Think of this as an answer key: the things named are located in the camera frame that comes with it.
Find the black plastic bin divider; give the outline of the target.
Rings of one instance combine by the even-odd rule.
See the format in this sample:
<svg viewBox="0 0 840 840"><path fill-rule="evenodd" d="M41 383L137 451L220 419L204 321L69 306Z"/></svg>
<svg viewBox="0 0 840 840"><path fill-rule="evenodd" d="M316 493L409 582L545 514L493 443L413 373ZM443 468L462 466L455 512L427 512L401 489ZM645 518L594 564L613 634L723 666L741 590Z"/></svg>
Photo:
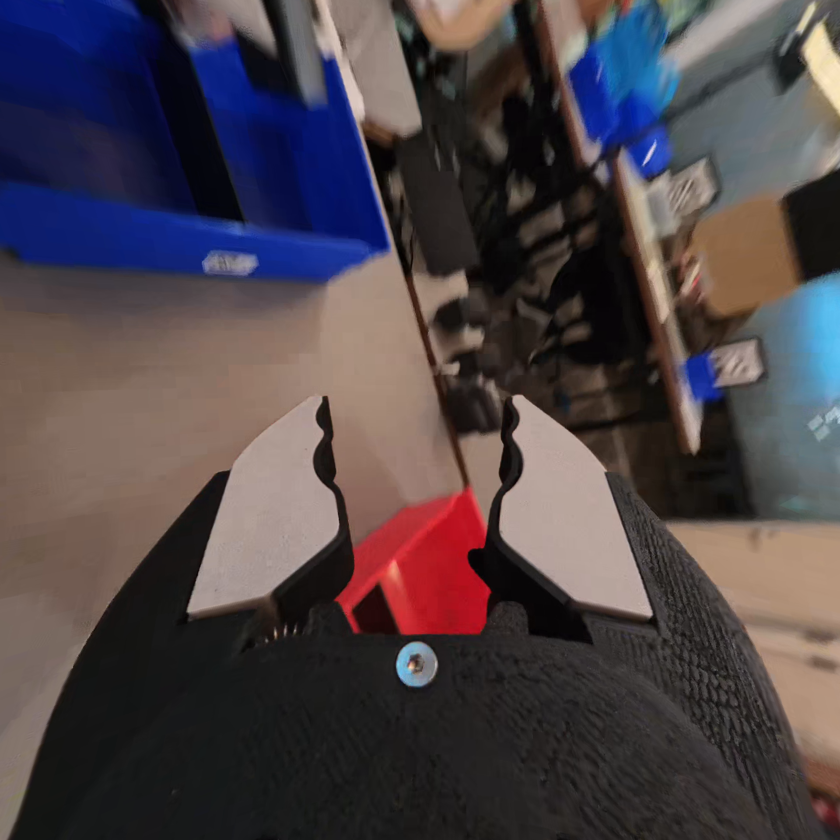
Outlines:
<svg viewBox="0 0 840 840"><path fill-rule="evenodd" d="M202 86L183 44L168 29L156 49L153 73L195 210L205 217L243 223L243 208Z"/></svg>

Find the white side table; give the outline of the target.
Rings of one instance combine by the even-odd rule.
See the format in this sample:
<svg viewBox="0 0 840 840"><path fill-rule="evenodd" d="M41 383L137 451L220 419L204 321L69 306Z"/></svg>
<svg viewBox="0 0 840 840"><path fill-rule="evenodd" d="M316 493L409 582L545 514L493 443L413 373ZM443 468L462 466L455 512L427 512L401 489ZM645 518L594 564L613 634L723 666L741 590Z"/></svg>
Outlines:
<svg viewBox="0 0 840 840"><path fill-rule="evenodd" d="M486 329L469 329L450 340L433 332L435 310L468 294L466 210L456 180L457 164L441 158L451 150L441 133L443 115L434 95L417 93L416 72L406 59L399 24L413 24L398 2L330 2L339 41L360 92L362 131L374 167L392 242L421 335L444 427L460 477L473 490L483 515L499 486L499 433L457 435L449 418L448 387L456 379L490 380L482 368Z"/></svg>

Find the blue storage bin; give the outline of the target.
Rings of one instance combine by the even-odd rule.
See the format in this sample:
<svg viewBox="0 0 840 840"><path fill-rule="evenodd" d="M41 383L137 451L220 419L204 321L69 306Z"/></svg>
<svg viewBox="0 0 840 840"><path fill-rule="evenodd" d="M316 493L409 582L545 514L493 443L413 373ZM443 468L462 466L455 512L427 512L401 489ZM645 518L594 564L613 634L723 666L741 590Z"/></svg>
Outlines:
<svg viewBox="0 0 840 840"><path fill-rule="evenodd" d="M243 223L200 215L154 84L202 86ZM390 249L323 2L2 2L2 249L23 261L326 282Z"/></svg>

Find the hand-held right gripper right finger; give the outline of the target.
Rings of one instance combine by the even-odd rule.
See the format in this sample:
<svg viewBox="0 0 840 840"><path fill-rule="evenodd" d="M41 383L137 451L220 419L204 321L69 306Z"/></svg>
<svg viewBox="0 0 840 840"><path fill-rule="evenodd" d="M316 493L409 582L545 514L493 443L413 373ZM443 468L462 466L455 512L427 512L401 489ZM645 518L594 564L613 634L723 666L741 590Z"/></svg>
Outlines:
<svg viewBox="0 0 840 840"><path fill-rule="evenodd" d="M595 623L648 634L655 612L603 464L523 395L506 400L500 487L469 565L531 635L594 642Z"/></svg>

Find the red storage bin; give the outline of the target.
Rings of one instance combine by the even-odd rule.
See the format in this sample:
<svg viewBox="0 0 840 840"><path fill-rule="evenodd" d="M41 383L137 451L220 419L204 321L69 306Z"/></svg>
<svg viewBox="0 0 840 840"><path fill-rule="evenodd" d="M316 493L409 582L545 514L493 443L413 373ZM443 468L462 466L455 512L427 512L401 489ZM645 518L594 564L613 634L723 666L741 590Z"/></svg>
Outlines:
<svg viewBox="0 0 840 840"><path fill-rule="evenodd" d="M469 553L486 535L470 488L399 511L353 546L353 575L338 597L353 632L481 634L490 590Z"/></svg>

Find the brown-edged work desk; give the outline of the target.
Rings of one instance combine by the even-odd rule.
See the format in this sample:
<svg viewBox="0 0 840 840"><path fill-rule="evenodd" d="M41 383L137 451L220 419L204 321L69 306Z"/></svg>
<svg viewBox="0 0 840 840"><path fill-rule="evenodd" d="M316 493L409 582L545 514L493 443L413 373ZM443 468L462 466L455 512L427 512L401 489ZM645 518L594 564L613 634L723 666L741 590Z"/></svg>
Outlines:
<svg viewBox="0 0 840 840"><path fill-rule="evenodd" d="M575 163L593 174L610 174L609 185L622 219L624 239L644 304L668 417L680 451L684 455L697 455L704 409L690 390L685 371L686 343L669 295L665 259L655 235L641 176L625 150L608 153L603 166L596 163L602 150L585 131L565 69L565 60L572 57L577 47L583 46L585 22L580 5L537 2L537 9L535 30L540 57L560 96L560 112Z"/></svg>

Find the printed marker tag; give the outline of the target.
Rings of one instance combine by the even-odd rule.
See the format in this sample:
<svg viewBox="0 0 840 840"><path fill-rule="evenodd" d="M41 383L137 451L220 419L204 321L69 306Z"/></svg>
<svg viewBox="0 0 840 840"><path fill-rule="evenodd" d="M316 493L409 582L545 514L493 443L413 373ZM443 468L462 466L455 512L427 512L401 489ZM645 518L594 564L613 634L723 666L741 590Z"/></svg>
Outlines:
<svg viewBox="0 0 840 840"><path fill-rule="evenodd" d="M754 337L718 345L709 353L714 385L719 390L753 385L767 375L761 338Z"/></svg>
<svg viewBox="0 0 840 840"><path fill-rule="evenodd" d="M721 191L718 167L711 155L678 171L668 170L665 184L670 209L679 218L706 211Z"/></svg>

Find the small blue bin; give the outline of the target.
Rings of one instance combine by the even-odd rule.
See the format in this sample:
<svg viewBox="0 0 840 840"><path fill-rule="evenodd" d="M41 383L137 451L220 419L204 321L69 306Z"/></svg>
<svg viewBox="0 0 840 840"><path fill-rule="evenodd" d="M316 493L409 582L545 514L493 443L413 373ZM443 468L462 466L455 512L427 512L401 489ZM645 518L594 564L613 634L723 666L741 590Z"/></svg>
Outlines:
<svg viewBox="0 0 840 840"><path fill-rule="evenodd" d="M690 393L698 403L717 403L724 398L718 386L718 373L713 352L691 355L683 364Z"/></svg>
<svg viewBox="0 0 840 840"><path fill-rule="evenodd" d="M648 181L670 167L673 150L665 112L680 83L665 54L667 18L659 2L627 2L607 15L569 80L591 141L625 149Z"/></svg>

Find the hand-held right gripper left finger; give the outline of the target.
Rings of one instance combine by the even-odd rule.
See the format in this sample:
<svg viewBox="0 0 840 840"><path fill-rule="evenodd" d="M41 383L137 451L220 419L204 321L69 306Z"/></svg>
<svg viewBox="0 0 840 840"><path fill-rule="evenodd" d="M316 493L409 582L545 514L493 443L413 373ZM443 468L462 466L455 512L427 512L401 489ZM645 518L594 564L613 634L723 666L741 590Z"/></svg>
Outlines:
<svg viewBox="0 0 840 840"><path fill-rule="evenodd" d="M338 598L354 572L329 399L314 395L236 458L199 565L190 621L267 609L281 631Z"/></svg>

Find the black usb charger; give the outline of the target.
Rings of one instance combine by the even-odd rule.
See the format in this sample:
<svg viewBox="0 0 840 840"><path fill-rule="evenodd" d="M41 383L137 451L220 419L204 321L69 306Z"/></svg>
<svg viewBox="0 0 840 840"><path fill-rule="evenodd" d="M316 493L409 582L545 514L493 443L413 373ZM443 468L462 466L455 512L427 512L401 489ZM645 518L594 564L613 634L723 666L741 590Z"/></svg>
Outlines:
<svg viewBox="0 0 840 840"><path fill-rule="evenodd" d="M452 340L469 329L484 329L489 323L489 305L478 293L442 303L432 320L434 335L442 341Z"/></svg>
<svg viewBox="0 0 840 840"><path fill-rule="evenodd" d="M457 435L494 434L501 430L502 400L492 381L456 379L448 387L447 407Z"/></svg>

